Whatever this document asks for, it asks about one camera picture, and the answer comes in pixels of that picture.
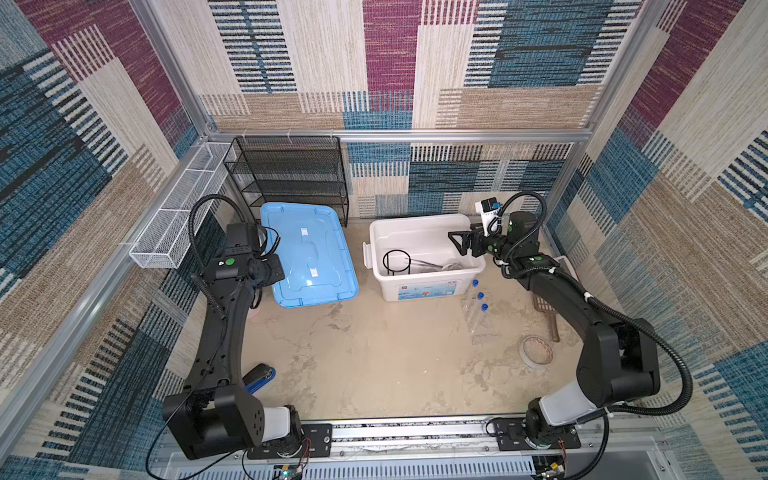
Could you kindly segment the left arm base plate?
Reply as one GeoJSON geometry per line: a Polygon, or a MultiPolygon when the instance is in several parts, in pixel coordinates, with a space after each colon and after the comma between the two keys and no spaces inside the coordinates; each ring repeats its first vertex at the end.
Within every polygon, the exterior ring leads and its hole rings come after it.
{"type": "Polygon", "coordinates": [[[246,453],[248,460],[298,460],[327,458],[331,454],[333,426],[330,423],[303,424],[296,435],[272,440],[246,453]]]}

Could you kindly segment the clear test tube rack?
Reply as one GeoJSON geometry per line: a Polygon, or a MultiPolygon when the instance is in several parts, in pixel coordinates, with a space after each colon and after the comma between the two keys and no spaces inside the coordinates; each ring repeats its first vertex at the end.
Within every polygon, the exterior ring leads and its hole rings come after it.
{"type": "Polygon", "coordinates": [[[484,345],[495,342],[500,334],[490,314],[487,295],[478,292],[464,300],[462,312],[473,345],[484,345]]]}

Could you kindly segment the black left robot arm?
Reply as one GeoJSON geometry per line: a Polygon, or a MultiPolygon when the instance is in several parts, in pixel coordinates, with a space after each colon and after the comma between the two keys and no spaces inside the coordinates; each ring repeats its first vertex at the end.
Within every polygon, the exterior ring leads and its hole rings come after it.
{"type": "Polygon", "coordinates": [[[292,406],[266,408],[247,389],[241,356],[258,291],[282,276],[279,259],[243,211],[228,226],[225,247],[203,260],[197,242],[193,283],[207,300],[201,338],[180,393],[163,402],[163,429],[189,460],[219,463],[244,450],[271,448],[289,458],[306,439],[292,406]]]}

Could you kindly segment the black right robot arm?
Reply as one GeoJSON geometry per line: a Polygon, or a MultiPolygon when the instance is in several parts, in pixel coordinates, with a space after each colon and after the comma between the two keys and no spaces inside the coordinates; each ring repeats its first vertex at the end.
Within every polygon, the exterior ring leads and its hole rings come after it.
{"type": "Polygon", "coordinates": [[[494,235],[480,229],[451,231],[462,256],[490,256],[504,278],[515,280],[551,305],[579,335],[582,351],[575,378],[559,390],[530,402],[525,435],[536,447],[554,442],[577,424],[611,413],[667,416],[681,411],[693,396],[693,378],[682,356],[642,318],[629,317],[592,295],[558,261],[539,250],[541,222],[528,212],[514,213],[510,225],[494,235]],[[660,407],[634,401],[661,389],[658,353],[676,366],[681,391],[660,407]]]}

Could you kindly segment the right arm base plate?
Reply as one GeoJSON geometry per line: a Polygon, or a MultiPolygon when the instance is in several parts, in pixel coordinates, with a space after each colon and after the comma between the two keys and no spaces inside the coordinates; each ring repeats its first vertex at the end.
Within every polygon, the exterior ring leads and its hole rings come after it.
{"type": "Polygon", "coordinates": [[[500,451],[578,449],[582,443],[573,426],[551,427],[524,417],[492,417],[484,425],[485,433],[496,440],[500,451]]]}

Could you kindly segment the blue plastic box lid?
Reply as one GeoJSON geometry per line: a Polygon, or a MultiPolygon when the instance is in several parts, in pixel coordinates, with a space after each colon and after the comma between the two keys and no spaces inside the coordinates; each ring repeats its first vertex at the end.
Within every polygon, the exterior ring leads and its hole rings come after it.
{"type": "Polygon", "coordinates": [[[337,212],[321,205],[270,202],[261,223],[279,236],[277,255],[285,278],[272,286],[283,308],[337,303],[355,298],[359,282],[337,212]]]}

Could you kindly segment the metal tweezers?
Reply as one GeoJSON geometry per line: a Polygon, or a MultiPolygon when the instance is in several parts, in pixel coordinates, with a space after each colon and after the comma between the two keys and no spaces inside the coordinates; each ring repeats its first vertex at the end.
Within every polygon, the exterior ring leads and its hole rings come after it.
{"type": "Polygon", "coordinates": [[[428,262],[425,260],[420,260],[420,259],[411,259],[411,264],[420,268],[425,268],[430,271],[442,271],[441,267],[445,265],[445,264],[435,264],[435,263],[428,262]]]}

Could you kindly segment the blue-capped test tube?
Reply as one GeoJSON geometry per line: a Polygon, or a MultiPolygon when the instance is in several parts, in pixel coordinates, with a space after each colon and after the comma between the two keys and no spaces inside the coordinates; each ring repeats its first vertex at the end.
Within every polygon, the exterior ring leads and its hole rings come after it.
{"type": "Polygon", "coordinates": [[[486,329],[486,321],[489,305],[483,303],[482,310],[476,314],[474,318],[468,321],[468,327],[472,336],[481,335],[486,329]]]}
{"type": "Polygon", "coordinates": [[[478,279],[473,279],[471,283],[468,285],[462,301],[462,310],[464,312],[468,312],[473,306],[478,294],[478,287],[479,287],[478,279]]]}
{"type": "Polygon", "coordinates": [[[466,312],[466,319],[468,321],[474,318],[476,314],[482,310],[484,298],[485,294],[483,292],[478,292],[473,298],[470,299],[466,312]]]}

